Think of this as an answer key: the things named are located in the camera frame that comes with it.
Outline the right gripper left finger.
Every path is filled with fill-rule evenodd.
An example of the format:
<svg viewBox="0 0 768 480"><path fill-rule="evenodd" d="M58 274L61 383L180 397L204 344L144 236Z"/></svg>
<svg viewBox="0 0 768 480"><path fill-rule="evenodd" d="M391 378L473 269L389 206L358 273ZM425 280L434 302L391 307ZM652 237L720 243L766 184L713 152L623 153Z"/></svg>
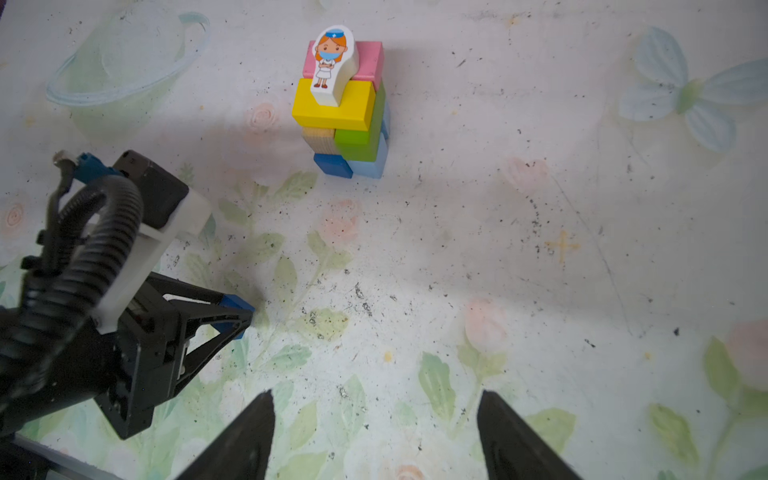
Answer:
<svg viewBox="0 0 768 480"><path fill-rule="evenodd" d="M260 393L177 477L264 480L276 425L270 390Z"/></svg>

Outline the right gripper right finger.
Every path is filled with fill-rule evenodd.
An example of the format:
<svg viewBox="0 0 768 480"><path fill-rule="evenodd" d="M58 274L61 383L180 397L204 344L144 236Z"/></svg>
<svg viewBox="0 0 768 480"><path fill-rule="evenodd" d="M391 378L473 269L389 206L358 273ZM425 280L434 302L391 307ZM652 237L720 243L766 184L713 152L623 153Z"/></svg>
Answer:
<svg viewBox="0 0 768 480"><path fill-rule="evenodd" d="M483 391L477 426L490 480L580 479L496 392Z"/></svg>

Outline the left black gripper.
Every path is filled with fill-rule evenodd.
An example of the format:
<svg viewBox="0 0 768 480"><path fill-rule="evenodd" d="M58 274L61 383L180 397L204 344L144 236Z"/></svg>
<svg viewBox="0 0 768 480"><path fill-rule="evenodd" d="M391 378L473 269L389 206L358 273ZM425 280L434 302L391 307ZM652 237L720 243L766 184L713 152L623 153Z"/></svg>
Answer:
<svg viewBox="0 0 768 480"><path fill-rule="evenodd" d="M152 272L151 293L129 303L110 336L110 373L96 404L117 436L126 440L146 429L155 408L178 395L225 346L243 337L249 314L218 305L225 293ZM213 324L233 322L228 333Z"/></svg>

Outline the dark blue wood cube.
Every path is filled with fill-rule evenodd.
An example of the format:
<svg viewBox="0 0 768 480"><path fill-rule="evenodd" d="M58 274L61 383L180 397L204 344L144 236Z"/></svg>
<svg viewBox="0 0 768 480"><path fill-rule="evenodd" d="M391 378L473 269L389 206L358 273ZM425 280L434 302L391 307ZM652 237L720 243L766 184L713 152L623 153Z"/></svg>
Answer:
<svg viewBox="0 0 768 480"><path fill-rule="evenodd" d="M353 177L352 168L341 155L315 153L313 160L326 175L346 179Z"/></svg>

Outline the natural wood rectangular block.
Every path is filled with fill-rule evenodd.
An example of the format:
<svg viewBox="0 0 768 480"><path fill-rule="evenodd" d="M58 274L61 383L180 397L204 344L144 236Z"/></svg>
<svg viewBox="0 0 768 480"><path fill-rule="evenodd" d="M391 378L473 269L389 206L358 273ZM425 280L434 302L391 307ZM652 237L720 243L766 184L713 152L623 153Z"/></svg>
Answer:
<svg viewBox="0 0 768 480"><path fill-rule="evenodd" d="M302 128L302 138L317 154L339 155L340 152L335 143L335 129L328 128Z"/></svg>

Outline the light blue wood cube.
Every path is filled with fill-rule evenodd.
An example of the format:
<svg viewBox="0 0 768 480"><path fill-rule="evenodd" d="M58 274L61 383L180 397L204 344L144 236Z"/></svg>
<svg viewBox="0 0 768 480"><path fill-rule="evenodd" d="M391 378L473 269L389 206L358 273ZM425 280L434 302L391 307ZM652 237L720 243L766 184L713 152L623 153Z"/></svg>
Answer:
<svg viewBox="0 0 768 480"><path fill-rule="evenodd" d="M386 140L389 140L389 137L390 137L390 126L391 126L391 109L390 109L389 102L386 102L384 106L384 113L383 113L382 124L381 124L381 133L383 134Z"/></svg>
<svg viewBox="0 0 768 480"><path fill-rule="evenodd" d="M388 143L384 135L380 135L377 153L372 162L368 161L350 161L347 163L355 175L361 175L368 178L380 179L384 173L386 161L388 158Z"/></svg>

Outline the green rectangular wood block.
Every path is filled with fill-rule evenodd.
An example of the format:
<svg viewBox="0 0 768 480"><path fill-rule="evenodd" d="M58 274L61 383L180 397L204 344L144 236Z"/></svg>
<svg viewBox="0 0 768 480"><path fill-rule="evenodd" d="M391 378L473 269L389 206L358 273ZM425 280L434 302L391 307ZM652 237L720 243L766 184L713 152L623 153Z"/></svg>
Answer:
<svg viewBox="0 0 768 480"><path fill-rule="evenodd" d="M379 90L375 94L370 128L367 131L336 130L335 143L340 155L346 161L372 162L375 159L381 135L384 106L387 99L385 87L380 85Z"/></svg>

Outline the yellow rectangular wood block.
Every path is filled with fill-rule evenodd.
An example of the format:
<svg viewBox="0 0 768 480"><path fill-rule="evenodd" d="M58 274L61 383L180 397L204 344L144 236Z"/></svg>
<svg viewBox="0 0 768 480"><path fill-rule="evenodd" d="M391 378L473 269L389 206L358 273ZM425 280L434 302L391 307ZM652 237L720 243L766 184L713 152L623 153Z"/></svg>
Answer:
<svg viewBox="0 0 768 480"><path fill-rule="evenodd" d="M339 107L323 106L310 92L310 79L298 82L292 116L308 128L367 131L370 129L376 91L372 82L350 81Z"/></svg>

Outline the round cartoon face sticker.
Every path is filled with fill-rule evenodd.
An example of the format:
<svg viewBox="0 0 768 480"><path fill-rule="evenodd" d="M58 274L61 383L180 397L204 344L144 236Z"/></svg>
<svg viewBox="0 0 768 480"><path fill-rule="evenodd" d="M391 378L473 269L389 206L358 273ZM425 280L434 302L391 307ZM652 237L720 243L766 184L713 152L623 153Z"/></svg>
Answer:
<svg viewBox="0 0 768 480"><path fill-rule="evenodd" d="M359 54L353 32L344 25L325 29L316 39L310 92L321 106L339 107L347 83L357 74Z"/></svg>

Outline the pink rectangular wood block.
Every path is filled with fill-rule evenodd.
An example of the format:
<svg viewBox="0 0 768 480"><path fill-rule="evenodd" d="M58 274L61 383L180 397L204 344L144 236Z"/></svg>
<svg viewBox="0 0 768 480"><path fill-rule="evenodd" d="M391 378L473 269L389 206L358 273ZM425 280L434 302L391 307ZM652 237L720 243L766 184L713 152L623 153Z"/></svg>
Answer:
<svg viewBox="0 0 768 480"><path fill-rule="evenodd" d="M359 68L352 79L371 82L374 90L378 91L382 83L385 61L383 44L377 41L357 41L356 48L359 55ZM310 79L314 75L316 64L314 55L314 41L310 41L302 70L304 78Z"/></svg>

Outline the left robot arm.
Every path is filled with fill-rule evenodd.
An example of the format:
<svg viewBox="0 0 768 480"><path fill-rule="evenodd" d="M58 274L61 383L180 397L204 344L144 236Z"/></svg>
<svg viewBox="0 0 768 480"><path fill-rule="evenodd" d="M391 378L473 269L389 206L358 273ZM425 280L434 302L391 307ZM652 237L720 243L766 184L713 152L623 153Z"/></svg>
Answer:
<svg viewBox="0 0 768 480"><path fill-rule="evenodd" d="M146 429L160 405L251 325L255 309L224 294L152 273L113 333L86 323L62 352L34 361L32 384L1 411L1 434L94 400L122 439Z"/></svg>

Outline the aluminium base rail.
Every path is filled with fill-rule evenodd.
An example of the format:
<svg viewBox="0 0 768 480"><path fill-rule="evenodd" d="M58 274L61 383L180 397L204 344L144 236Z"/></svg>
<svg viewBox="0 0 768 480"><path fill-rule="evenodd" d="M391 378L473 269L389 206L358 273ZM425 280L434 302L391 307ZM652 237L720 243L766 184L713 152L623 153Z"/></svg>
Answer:
<svg viewBox="0 0 768 480"><path fill-rule="evenodd" d="M115 474L25 438L1 440L1 478L120 480Z"/></svg>

